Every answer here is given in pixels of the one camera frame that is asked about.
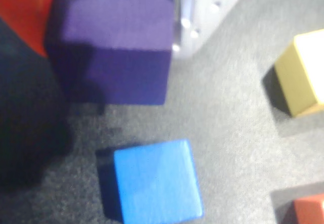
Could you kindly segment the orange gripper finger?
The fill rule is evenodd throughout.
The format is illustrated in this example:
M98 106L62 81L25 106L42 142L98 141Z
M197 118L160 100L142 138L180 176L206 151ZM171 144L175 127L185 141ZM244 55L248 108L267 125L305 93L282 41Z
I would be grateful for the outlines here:
M44 47L46 24L53 0L1 0L1 19L40 56Z

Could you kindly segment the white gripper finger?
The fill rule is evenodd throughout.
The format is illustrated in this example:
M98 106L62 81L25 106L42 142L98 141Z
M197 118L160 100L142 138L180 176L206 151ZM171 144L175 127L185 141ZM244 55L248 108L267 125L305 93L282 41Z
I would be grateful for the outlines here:
M198 52L239 0L174 0L173 58Z

